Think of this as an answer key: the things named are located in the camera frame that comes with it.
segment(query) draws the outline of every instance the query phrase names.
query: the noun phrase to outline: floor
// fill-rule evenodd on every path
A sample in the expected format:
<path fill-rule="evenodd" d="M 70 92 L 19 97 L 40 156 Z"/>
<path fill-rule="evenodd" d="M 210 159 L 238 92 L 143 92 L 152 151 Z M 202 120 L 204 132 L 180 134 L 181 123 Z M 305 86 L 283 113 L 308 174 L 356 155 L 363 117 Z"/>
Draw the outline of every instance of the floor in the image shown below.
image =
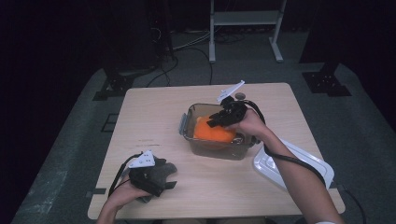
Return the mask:
<path fill-rule="evenodd" d="M 271 32 L 225 36 L 216 45 L 217 61 L 207 60 L 207 41 L 163 60 L 162 69 L 137 77 L 132 88 L 287 82 L 290 84 L 323 158 L 335 171 L 342 191 L 347 223 L 392 223 L 396 219 L 396 135 L 381 116 L 357 76 L 340 64 L 335 76 L 351 96 L 330 97 L 312 93 L 302 73 L 318 71 L 322 63 L 301 64 L 307 32 L 281 33 L 278 45 L 283 63 L 277 63 L 268 43 Z M 197 34 L 173 34 L 182 46 Z M 53 145 L 31 191 L 13 223 L 94 223 L 87 217 L 111 132 L 102 129 L 110 114 L 120 111 L 123 97 L 93 100 L 106 81 L 103 69 L 92 74 Z M 279 224 L 301 216 L 271 217 Z M 151 221 L 128 220 L 140 224 Z"/>

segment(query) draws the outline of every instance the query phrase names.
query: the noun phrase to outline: shelf leg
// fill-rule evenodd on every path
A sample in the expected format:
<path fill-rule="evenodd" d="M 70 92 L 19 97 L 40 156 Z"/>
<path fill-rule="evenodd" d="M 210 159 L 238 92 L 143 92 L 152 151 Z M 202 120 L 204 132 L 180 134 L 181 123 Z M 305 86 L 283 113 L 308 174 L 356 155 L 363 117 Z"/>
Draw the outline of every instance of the shelf leg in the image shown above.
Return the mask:
<path fill-rule="evenodd" d="M 209 61 L 214 63 L 216 61 L 215 52 L 215 3 L 210 1 L 210 40 L 209 40 Z"/>
<path fill-rule="evenodd" d="M 285 12 L 285 7 L 286 7 L 286 2 L 287 2 L 287 0 L 283 0 L 282 6 L 280 7 L 279 13 L 277 15 L 277 21 L 276 21 L 276 27 L 275 27 L 274 36 L 269 38 L 270 44 L 271 44 L 271 48 L 273 49 L 276 61 L 278 63 L 283 63 L 283 57 L 282 57 L 282 54 L 280 53 L 280 50 L 279 50 L 279 47 L 277 46 L 276 41 L 277 41 L 277 38 L 279 36 L 280 26 L 282 24 L 283 15 L 284 15 L 284 12 Z"/>

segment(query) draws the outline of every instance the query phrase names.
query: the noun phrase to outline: wooden table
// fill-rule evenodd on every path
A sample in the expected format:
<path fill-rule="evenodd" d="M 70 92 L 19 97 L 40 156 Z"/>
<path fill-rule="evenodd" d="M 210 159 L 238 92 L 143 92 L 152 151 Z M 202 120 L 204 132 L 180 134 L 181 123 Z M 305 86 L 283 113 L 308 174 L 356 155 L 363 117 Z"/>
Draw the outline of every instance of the wooden table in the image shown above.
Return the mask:
<path fill-rule="evenodd" d="M 177 181 L 149 203 L 134 201 L 117 218 L 168 219 L 190 217 L 263 217 L 299 215 L 289 194 L 253 167 L 262 145 L 250 148 L 241 161 L 194 155 L 178 133 L 180 119 L 196 103 L 218 104 L 221 90 L 232 85 L 131 89 L 125 95 L 88 211 L 97 219 L 120 165 L 130 156 L 151 149 L 177 167 L 167 181 Z M 282 139 L 321 158 L 304 115 L 286 83 L 245 84 L 239 90 L 256 103 L 267 125 Z M 337 189 L 329 189 L 337 210 L 345 205 Z"/>

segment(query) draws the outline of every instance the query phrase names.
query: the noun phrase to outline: orange food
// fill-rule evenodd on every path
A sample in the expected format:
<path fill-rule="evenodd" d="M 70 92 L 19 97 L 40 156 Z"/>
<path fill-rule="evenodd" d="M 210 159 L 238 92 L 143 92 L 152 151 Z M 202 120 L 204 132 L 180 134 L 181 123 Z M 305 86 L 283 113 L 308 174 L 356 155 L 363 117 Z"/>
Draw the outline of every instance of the orange food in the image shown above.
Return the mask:
<path fill-rule="evenodd" d="M 211 128 L 207 122 L 210 120 L 209 116 L 199 117 L 194 128 L 194 138 L 211 140 L 217 142 L 231 143 L 235 138 L 235 130 L 225 130 L 221 126 Z"/>

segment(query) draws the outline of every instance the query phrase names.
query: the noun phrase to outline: glass baking dish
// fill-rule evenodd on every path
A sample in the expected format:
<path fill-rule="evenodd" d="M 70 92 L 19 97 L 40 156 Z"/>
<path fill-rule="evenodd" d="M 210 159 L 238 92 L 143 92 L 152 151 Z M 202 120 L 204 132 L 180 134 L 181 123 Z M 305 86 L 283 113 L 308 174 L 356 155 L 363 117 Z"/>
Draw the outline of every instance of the glass baking dish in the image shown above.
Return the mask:
<path fill-rule="evenodd" d="M 194 138 L 194 128 L 198 117 L 204 117 L 220 112 L 221 105 L 194 104 L 187 114 L 183 114 L 179 133 L 190 142 L 191 151 L 195 155 L 224 160 L 240 161 L 245 158 L 248 149 L 258 143 L 254 136 L 236 130 L 236 136 L 231 143 L 209 141 Z"/>

